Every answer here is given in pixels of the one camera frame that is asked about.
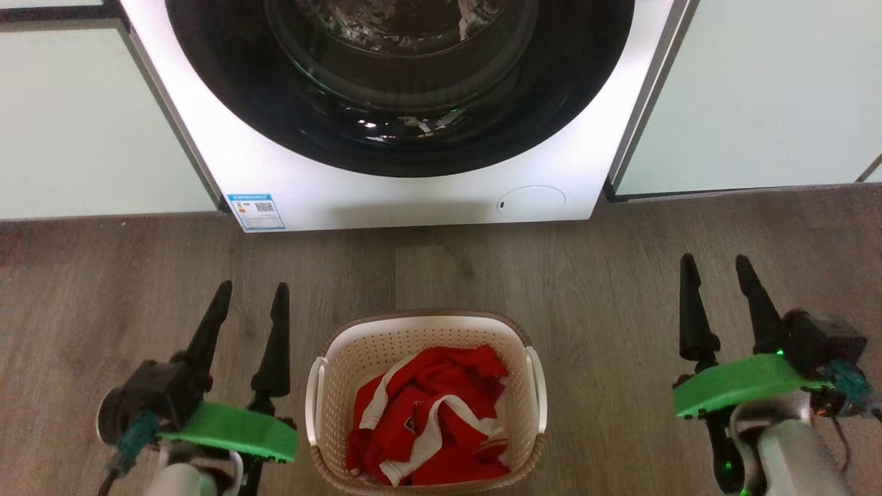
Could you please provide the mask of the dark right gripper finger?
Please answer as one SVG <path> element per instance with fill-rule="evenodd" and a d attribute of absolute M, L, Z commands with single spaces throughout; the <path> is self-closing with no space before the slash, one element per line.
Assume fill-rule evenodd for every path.
<path fill-rule="evenodd" d="M 778 354 L 787 338 L 780 313 L 746 255 L 737 255 L 736 273 L 752 320 L 753 354 Z"/>
<path fill-rule="evenodd" d="M 701 278 L 690 252 L 681 257 L 679 286 L 679 354 L 695 363 L 695 373 L 718 365 L 719 337 L 710 329 L 701 298 Z"/>

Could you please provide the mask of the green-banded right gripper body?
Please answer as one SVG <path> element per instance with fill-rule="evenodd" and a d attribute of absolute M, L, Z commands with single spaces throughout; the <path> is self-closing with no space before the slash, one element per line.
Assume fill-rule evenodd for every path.
<path fill-rule="evenodd" d="M 760 462 L 760 437 L 782 422 L 812 423 L 810 394 L 831 386 L 803 377 L 782 354 L 760 354 L 684 375 L 673 387 L 673 405 L 677 417 L 708 428 L 719 489 L 763 495 L 771 476 Z"/>

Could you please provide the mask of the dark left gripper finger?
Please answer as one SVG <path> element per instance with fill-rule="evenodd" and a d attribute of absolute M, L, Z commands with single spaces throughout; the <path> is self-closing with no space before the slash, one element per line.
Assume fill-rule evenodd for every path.
<path fill-rule="evenodd" d="M 290 393 L 289 286 L 278 283 L 270 311 L 271 331 L 258 370 L 251 379 L 253 399 L 249 410 L 273 415 L 274 399 Z"/>
<path fill-rule="evenodd" d="M 189 387 L 195 393 L 212 389 L 211 367 L 218 341 L 218 333 L 229 314 L 232 280 L 224 280 L 214 294 L 201 323 L 184 351 L 174 353 L 171 363 L 183 364 L 189 378 Z"/>

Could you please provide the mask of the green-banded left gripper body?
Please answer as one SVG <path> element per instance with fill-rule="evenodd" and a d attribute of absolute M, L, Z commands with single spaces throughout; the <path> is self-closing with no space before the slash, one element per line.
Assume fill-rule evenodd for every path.
<path fill-rule="evenodd" d="M 183 427 L 163 429 L 161 495 L 255 495 L 265 464 L 292 464 L 299 434 L 274 415 L 203 402 Z"/>

